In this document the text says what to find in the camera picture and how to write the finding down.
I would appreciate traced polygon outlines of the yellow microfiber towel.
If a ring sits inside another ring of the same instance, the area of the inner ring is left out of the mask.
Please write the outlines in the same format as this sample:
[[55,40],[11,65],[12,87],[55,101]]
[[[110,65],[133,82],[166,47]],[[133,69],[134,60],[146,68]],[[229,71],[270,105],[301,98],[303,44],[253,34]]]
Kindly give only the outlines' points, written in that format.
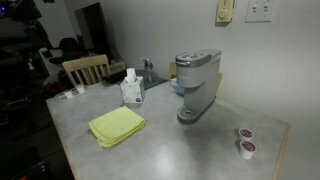
[[110,148],[145,126],[145,119],[126,106],[117,108],[88,123],[98,144]]

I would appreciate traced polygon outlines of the dark blue placemat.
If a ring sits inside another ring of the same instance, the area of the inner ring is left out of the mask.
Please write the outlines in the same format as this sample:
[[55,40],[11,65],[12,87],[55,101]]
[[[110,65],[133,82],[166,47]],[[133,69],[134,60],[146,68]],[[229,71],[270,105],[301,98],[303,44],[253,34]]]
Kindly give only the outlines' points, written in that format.
[[150,89],[150,88],[153,88],[161,83],[166,82],[166,79],[163,79],[158,76],[154,76],[152,81],[149,81],[148,77],[147,77],[147,72],[145,70],[136,70],[136,75],[143,78],[145,89]]

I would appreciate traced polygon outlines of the clear glass shaker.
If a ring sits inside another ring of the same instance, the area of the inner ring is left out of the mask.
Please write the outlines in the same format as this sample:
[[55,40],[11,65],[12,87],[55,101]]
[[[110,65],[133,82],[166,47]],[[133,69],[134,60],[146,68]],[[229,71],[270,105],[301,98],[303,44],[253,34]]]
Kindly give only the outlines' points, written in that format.
[[142,58],[142,61],[144,63],[144,70],[147,73],[147,81],[148,82],[153,82],[153,62],[150,59],[147,58]]

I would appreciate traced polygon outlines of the white tissue box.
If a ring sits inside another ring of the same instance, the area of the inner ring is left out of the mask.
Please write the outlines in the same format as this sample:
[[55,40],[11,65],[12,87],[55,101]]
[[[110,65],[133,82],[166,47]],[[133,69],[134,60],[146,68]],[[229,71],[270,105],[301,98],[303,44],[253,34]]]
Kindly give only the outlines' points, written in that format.
[[120,84],[123,101],[127,104],[141,104],[145,97],[144,78],[137,76],[134,68],[128,68],[126,73]]

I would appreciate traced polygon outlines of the grey pod coffee machine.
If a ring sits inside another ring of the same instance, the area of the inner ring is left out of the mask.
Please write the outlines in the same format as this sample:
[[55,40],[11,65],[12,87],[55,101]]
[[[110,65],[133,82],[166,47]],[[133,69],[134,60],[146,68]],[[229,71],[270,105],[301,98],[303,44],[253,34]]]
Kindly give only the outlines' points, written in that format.
[[200,49],[176,56],[177,84],[184,89],[177,111],[181,123],[197,122],[215,101],[221,55],[221,50]]

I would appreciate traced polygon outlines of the light wooden chair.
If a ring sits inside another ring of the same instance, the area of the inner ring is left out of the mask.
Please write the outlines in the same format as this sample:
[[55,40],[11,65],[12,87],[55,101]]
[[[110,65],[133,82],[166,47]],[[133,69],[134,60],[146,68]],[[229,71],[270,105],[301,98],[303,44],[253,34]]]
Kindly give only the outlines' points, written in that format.
[[90,56],[62,63],[71,83],[93,85],[107,76],[108,58],[106,55]]

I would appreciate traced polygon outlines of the right small white cup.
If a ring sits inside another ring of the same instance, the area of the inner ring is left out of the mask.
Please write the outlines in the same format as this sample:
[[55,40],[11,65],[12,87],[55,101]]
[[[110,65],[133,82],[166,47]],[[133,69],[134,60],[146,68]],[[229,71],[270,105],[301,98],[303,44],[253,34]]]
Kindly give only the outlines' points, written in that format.
[[82,93],[85,92],[85,88],[84,88],[84,85],[83,85],[83,84],[77,84],[77,85],[76,85],[76,89],[77,89],[77,91],[78,91],[80,94],[82,94]]

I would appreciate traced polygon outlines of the small white cup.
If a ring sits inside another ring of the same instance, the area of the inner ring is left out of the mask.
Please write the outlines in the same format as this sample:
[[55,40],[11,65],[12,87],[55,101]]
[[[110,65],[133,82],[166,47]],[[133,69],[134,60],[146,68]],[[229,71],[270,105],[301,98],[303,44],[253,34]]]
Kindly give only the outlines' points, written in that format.
[[73,97],[71,90],[66,90],[63,92],[67,99],[71,99]]
[[85,92],[85,88],[84,88],[84,85],[83,85],[83,84],[77,84],[77,85],[76,85],[76,89],[77,89],[77,91],[78,91],[80,94],[82,94],[82,93]]

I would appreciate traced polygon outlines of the left small white cup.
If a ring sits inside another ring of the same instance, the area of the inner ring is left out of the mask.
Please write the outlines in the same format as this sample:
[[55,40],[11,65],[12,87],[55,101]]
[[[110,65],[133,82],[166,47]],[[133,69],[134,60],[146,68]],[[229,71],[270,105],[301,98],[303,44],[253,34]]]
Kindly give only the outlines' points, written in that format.
[[73,97],[71,90],[66,90],[63,92],[67,99],[71,99]]

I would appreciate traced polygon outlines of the clear plastic tray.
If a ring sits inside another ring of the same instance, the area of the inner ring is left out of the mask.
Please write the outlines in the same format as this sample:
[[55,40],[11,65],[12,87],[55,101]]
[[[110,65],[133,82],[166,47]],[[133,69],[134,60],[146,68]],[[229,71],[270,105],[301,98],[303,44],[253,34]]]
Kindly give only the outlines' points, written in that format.
[[90,88],[88,86],[80,87],[80,88],[73,88],[71,90],[66,90],[62,93],[59,93],[55,96],[55,99],[59,102],[68,101],[70,99],[79,97],[85,93],[88,93]]

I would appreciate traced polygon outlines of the upper red-lid coffee pod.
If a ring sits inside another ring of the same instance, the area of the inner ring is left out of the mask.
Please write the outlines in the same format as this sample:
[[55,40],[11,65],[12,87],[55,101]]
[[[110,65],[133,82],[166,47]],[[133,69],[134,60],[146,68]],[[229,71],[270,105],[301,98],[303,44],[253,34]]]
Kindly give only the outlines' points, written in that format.
[[254,138],[254,133],[248,128],[240,128],[238,133],[241,140],[251,141]]

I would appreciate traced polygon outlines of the red-lid coffee pod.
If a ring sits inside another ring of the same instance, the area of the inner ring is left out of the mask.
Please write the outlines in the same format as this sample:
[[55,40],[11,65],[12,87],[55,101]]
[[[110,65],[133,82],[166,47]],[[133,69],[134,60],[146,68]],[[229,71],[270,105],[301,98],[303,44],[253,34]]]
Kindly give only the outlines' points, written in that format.
[[257,151],[257,147],[251,141],[240,142],[240,155],[242,158],[250,160],[254,153]]
[[238,133],[241,140],[251,141],[254,138],[254,133],[248,128],[240,128]]

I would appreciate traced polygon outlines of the lower red-lid coffee pod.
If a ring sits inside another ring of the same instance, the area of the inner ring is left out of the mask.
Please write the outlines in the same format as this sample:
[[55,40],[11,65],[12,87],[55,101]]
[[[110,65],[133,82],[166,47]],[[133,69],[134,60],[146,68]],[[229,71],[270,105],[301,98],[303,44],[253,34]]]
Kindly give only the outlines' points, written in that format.
[[257,147],[251,141],[240,142],[240,155],[242,158],[250,160],[254,153],[257,151]]

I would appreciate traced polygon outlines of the beige wall thermostat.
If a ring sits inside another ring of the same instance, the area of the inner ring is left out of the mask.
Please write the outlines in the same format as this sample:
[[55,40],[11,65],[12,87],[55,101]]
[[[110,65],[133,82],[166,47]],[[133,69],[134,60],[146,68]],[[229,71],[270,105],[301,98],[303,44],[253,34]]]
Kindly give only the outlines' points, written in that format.
[[218,0],[216,21],[218,23],[230,23],[234,14],[235,0]]

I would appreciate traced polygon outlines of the white light switch plate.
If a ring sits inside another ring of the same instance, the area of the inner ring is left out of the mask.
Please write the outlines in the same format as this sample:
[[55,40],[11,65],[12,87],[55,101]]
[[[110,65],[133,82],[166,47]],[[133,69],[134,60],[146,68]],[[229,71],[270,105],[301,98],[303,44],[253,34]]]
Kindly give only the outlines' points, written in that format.
[[246,23],[271,22],[277,0],[249,0]]

